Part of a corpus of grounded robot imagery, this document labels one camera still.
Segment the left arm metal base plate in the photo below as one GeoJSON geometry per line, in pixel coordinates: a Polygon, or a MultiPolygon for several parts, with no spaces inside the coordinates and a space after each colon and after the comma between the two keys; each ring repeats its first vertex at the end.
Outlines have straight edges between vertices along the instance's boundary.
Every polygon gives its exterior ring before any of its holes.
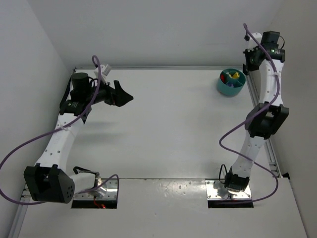
{"type": "Polygon", "coordinates": [[[100,188],[92,192],[79,193],[74,195],[74,201],[116,201],[117,200],[118,181],[117,178],[111,178],[100,188]]]}

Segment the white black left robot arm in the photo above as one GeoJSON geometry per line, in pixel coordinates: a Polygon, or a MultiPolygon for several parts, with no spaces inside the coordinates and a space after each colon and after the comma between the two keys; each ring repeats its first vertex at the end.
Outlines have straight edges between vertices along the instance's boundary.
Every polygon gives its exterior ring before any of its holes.
{"type": "Polygon", "coordinates": [[[27,166],[24,179],[30,195],[37,202],[69,203],[81,192],[99,188],[98,172],[74,167],[74,174],[66,173],[66,164],[75,138],[85,124],[92,105],[104,102],[122,107],[134,98],[121,87],[91,78],[87,73],[71,75],[59,104],[56,132],[52,134],[43,154],[34,166],[27,166]]]}

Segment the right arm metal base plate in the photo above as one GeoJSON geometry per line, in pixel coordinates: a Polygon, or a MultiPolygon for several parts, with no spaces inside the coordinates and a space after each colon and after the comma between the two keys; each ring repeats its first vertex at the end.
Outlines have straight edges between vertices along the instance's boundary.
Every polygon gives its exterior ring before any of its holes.
{"type": "Polygon", "coordinates": [[[225,188],[224,184],[218,179],[206,179],[205,184],[207,199],[210,201],[244,201],[252,199],[249,185],[247,185],[244,191],[235,191],[225,188]]]}

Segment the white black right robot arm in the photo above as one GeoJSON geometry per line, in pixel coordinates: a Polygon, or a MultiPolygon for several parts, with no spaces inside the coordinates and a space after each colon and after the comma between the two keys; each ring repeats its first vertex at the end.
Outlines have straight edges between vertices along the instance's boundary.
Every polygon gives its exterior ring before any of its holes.
{"type": "Polygon", "coordinates": [[[225,175],[224,186],[232,191],[244,191],[249,184],[252,166],[265,142],[279,130],[289,115],[281,97],[281,74],[285,50],[279,46],[279,32],[247,34],[244,51],[247,72],[259,71],[261,92],[258,104],[248,113],[246,137],[237,160],[225,175]]]}

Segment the yellow lego brick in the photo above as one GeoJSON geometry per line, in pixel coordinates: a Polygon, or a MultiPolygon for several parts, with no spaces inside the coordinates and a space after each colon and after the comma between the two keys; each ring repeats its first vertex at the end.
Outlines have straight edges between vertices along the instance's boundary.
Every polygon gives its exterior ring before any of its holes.
{"type": "Polygon", "coordinates": [[[232,79],[238,79],[240,77],[240,74],[238,71],[232,70],[228,74],[232,79]]]}

